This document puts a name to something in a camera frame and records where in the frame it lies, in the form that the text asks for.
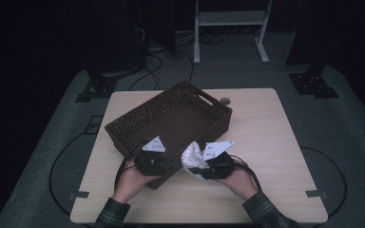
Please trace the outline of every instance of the person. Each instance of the person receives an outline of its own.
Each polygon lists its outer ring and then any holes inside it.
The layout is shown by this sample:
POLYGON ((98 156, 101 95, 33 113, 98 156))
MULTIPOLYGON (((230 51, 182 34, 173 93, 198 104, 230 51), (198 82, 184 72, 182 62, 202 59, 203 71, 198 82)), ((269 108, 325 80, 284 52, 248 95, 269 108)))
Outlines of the person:
MULTIPOLYGON (((134 161, 125 165, 118 186, 112 198, 106 202, 93 227, 119 228, 124 225, 124 218, 128 213, 129 200, 135 197, 150 181, 159 176, 145 176, 136 167, 134 161)), ((224 180, 216 180, 227 186, 236 196, 244 200, 242 205, 248 216, 255 224, 261 227, 299 227, 298 223, 285 217, 275 205, 260 191, 250 174, 240 168, 235 168, 233 173, 224 180)))

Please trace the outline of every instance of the person's left hand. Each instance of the person's left hand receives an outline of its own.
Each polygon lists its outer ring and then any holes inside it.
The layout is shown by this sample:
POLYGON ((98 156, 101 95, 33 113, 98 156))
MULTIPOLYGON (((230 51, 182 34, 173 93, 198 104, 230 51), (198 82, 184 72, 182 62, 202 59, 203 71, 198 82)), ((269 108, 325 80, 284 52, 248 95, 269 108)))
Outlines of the person's left hand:
POLYGON ((153 181, 160 176, 145 176, 135 166, 133 160, 126 163, 125 171, 120 177, 120 180, 115 189, 112 198, 120 203, 126 203, 134 198, 141 189, 150 181, 153 181))

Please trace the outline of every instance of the white metal stand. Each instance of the white metal stand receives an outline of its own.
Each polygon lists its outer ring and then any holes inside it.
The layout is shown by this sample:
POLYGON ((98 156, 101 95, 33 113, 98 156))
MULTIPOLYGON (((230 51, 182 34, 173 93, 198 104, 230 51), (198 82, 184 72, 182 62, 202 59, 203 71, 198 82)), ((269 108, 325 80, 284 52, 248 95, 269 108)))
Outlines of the white metal stand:
POLYGON ((269 63, 263 47, 263 37, 272 7, 273 0, 268 1, 266 10, 256 11, 211 11, 200 12, 200 0, 195 3, 195 42, 194 42, 194 64, 201 62, 200 56, 200 26, 248 26, 261 25, 260 35, 255 38, 259 55, 264 64, 269 63))

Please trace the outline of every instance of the forearm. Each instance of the forearm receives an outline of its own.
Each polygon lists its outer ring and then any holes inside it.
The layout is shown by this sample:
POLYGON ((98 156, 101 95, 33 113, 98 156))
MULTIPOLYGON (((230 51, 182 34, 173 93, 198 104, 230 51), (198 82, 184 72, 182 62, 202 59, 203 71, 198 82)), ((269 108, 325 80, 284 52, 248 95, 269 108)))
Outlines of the forearm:
POLYGON ((124 225, 124 218, 129 211, 129 204, 120 203, 109 198, 105 207, 97 217, 95 228, 119 228, 124 225))
POLYGON ((242 206, 251 220, 262 227, 299 227, 296 221, 285 217, 262 192, 248 199, 242 206))

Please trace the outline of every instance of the basket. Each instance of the basket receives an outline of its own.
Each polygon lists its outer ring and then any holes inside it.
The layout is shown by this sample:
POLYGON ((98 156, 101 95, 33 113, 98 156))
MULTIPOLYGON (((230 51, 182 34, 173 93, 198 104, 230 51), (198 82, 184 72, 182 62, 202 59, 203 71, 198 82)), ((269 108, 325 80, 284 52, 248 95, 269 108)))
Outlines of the basket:
POLYGON ((232 109, 192 84, 183 81, 161 92, 107 124, 115 147, 125 156, 137 142, 160 136, 165 165, 173 168, 149 183, 161 186, 183 166, 181 154, 193 141, 204 149, 229 128, 232 109))

